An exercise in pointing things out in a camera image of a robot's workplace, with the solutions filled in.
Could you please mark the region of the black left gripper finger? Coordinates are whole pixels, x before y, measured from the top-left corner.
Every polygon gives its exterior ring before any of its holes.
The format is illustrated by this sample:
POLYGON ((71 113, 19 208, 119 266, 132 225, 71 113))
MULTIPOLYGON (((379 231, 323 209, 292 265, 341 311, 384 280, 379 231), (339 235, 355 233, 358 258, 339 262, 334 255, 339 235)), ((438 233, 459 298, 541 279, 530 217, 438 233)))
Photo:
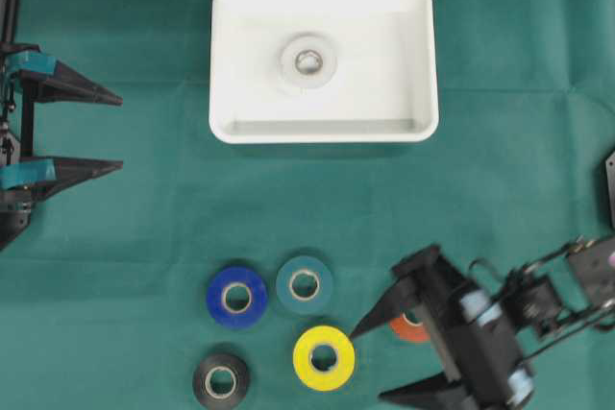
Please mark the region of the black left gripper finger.
POLYGON ((65 189, 123 167, 121 160, 26 157, 1 167, 2 202, 43 202, 65 189))
POLYGON ((9 55, 9 78, 34 103, 76 102, 121 106, 123 99, 56 57, 28 50, 9 55))

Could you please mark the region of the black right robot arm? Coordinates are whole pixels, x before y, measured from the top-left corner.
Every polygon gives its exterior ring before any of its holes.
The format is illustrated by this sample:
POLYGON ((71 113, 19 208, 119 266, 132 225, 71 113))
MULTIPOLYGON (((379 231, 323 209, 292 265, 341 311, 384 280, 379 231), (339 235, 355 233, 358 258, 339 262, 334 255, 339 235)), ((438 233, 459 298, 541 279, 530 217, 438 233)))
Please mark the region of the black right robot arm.
POLYGON ((379 398, 411 409, 522 409, 533 359, 586 328, 614 328, 614 239, 577 238, 517 266, 496 290, 461 271, 437 244, 403 257, 393 283, 350 334, 356 339, 410 312, 442 371, 379 398))

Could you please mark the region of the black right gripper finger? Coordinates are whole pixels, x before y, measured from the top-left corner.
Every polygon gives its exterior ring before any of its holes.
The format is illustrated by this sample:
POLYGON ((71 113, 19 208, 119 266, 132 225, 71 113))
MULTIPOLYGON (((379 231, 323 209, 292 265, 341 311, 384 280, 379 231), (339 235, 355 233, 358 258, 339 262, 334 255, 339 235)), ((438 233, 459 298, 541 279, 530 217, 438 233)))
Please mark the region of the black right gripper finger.
POLYGON ((379 298, 350 334, 359 336, 400 317, 420 304, 417 285, 411 279, 399 279, 379 298))
POLYGON ((461 404, 461 386, 456 381, 449 381, 444 373, 440 373, 384 391, 379 394, 379 399, 415 409, 457 409, 461 404))

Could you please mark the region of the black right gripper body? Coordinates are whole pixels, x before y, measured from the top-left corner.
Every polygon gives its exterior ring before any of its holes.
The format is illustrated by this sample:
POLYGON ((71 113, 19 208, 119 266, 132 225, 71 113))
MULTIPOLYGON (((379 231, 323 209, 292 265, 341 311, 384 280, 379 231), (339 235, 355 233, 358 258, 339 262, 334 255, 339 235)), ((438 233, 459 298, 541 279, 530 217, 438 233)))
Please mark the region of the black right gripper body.
POLYGON ((420 304, 412 310, 428 331, 442 363, 441 373, 461 386, 461 404, 457 409, 481 409, 460 380, 447 341, 455 318, 455 301, 477 285, 448 261, 436 244, 403 258, 394 266, 393 273, 398 279, 411 279, 417 285, 420 304))

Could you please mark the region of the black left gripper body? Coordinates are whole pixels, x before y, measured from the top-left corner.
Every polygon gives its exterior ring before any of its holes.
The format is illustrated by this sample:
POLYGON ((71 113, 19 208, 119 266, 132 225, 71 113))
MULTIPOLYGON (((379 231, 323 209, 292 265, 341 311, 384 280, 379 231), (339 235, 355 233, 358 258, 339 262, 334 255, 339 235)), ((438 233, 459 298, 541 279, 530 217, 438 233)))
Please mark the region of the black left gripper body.
MULTIPOLYGON (((9 57, 34 51, 30 44, 1 43, 1 168, 17 167, 23 159, 33 160, 35 102, 41 82, 34 72, 9 70, 9 57), (21 87, 21 130, 10 129, 9 115, 15 110, 16 88, 21 87)), ((34 183, 1 188, 1 249, 4 250, 31 224, 31 215, 41 202, 41 187, 34 183)))

